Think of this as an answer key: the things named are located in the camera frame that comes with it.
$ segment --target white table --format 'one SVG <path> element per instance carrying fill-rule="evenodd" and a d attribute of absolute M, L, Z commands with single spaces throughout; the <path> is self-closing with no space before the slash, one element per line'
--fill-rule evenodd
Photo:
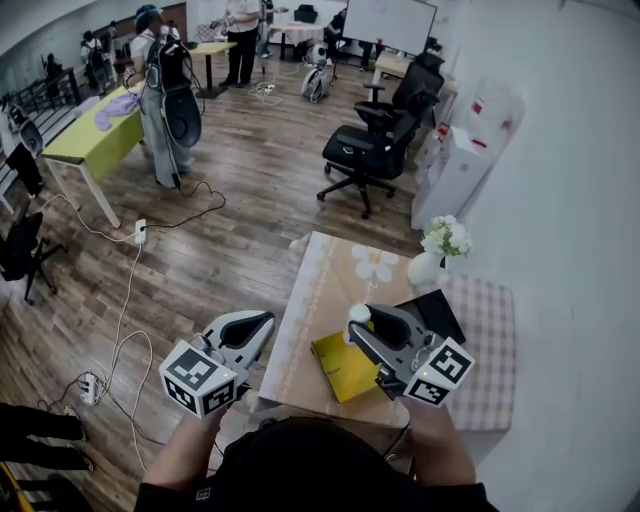
<path fill-rule="evenodd" d="M 280 48 L 280 60 L 284 60 L 284 48 L 287 44 L 287 37 L 294 46 L 309 41 L 310 39 L 324 40 L 324 27 L 303 23 L 301 21 L 290 21 L 289 23 L 276 23 L 271 25 L 272 32 L 282 32 L 282 46 Z"/>

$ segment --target power strip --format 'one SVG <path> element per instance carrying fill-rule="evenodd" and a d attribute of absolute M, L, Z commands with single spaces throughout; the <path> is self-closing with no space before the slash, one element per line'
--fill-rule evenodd
<path fill-rule="evenodd" d="M 85 392 L 80 394 L 80 398 L 87 405 L 96 405 L 96 378 L 90 373 L 87 373 L 84 378 L 87 387 Z"/>
<path fill-rule="evenodd" d="M 147 241 L 147 221 L 145 219 L 140 219 L 136 222 L 136 245 L 143 245 Z"/>

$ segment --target black chair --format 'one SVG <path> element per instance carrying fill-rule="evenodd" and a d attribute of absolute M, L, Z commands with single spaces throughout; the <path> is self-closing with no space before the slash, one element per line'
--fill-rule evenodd
<path fill-rule="evenodd" d="M 384 91 L 382 85 L 365 84 L 364 87 L 373 90 L 373 101 L 360 101 L 356 103 L 356 111 L 360 118 L 367 123 L 370 133 L 388 133 L 395 129 L 402 113 L 407 108 L 409 98 L 418 90 L 424 90 L 433 95 L 433 106 L 439 101 L 438 94 L 444 85 L 444 78 L 439 73 L 440 65 L 444 61 L 435 55 L 423 53 L 409 64 L 407 73 L 400 82 L 393 95 L 392 103 L 378 102 L 380 91 Z M 433 113 L 429 116 L 429 128 L 435 128 Z"/>
<path fill-rule="evenodd" d="M 42 213 L 31 216 L 22 216 L 9 230 L 7 240 L 0 237 L 0 266 L 2 267 L 2 277 L 5 281 L 19 281 L 27 277 L 27 289 L 24 293 L 24 300 L 30 305 L 33 301 L 29 299 L 29 292 L 36 274 L 46 283 L 52 293 L 57 293 L 55 286 L 51 284 L 42 269 L 42 263 L 53 256 L 58 250 L 67 252 L 66 247 L 56 245 L 44 251 L 44 247 L 49 245 L 49 240 L 41 238 L 38 243 L 38 231 L 42 224 Z"/>
<path fill-rule="evenodd" d="M 293 11 L 293 19 L 304 23 L 315 23 L 318 19 L 318 13 L 313 5 L 302 4 Z"/>
<path fill-rule="evenodd" d="M 432 103 L 430 94 L 424 91 L 415 93 L 396 123 L 393 138 L 348 125 L 338 128 L 322 153 L 328 160 L 324 172 L 330 174 L 331 169 L 336 169 L 348 178 L 319 192 L 317 198 L 324 201 L 328 193 L 356 185 L 365 206 L 362 218 L 368 219 L 371 203 L 367 185 L 386 190 L 389 198 L 394 196 L 396 189 L 380 180 L 393 180 L 402 174 L 409 143 L 415 137 L 425 113 L 432 108 Z"/>

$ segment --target purple cloth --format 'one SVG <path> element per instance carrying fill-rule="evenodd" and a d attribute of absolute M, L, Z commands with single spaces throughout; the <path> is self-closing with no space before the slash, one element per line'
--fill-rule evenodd
<path fill-rule="evenodd" d="M 99 130 L 106 132 L 111 129 L 110 117 L 128 116 L 140 102 L 140 95 L 137 93 L 127 93 L 117 98 L 113 98 L 106 107 L 96 114 L 95 121 Z"/>

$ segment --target white vase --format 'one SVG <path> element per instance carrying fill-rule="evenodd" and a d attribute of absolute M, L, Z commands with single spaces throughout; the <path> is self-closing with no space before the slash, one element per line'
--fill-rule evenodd
<path fill-rule="evenodd" d="M 407 269 L 409 282 L 413 286 L 422 286 L 428 282 L 436 281 L 440 275 L 441 261 L 441 254 L 431 254 L 429 252 L 419 254 L 409 263 L 409 268 Z"/>

